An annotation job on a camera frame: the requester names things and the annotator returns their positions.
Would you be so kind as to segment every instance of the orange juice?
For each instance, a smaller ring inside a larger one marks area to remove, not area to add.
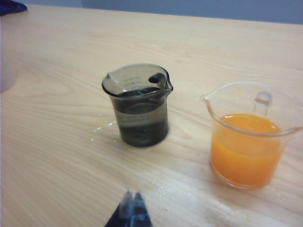
[[[251,113],[227,114],[221,119],[229,125],[247,131],[281,131],[270,120]],[[279,137],[251,135],[214,121],[211,165],[215,173],[231,185],[254,188],[267,184],[283,149]]]

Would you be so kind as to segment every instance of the blue fabric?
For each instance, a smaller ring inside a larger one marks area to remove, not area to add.
[[[0,16],[26,11],[26,5],[12,0],[0,0]]]

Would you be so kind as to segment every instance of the black liquid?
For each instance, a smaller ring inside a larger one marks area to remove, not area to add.
[[[165,105],[166,97],[163,94],[152,95],[151,97],[141,98],[140,96],[159,90],[157,87],[148,87],[144,89],[138,89],[133,91],[127,91],[119,94],[121,98],[113,100],[114,107],[117,111],[125,114],[145,114],[156,110],[161,105]],[[151,123],[147,125],[140,125],[135,127],[124,127],[119,125],[122,139],[135,147],[147,147],[159,143],[165,138],[168,132],[167,112],[164,112],[165,116],[161,122]]]

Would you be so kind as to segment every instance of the light wood grain surface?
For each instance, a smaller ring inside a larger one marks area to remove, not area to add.
[[[1,224],[104,226],[127,190],[155,227],[303,226],[302,136],[271,183],[235,190],[209,166],[200,97],[232,81],[303,97],[303,26],[30,5],[1,18],[15,85],[1,93]],[[166,68],[170,132],[133,148],[100,83],[132,63]]]

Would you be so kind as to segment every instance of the beaker with dark liquid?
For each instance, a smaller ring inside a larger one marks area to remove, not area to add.
[[[124,142],[147,147],[168,133],[167,95],[173,86],[168,72],[153,64],[136,64],[108,73],[103,90],[113,103]]]

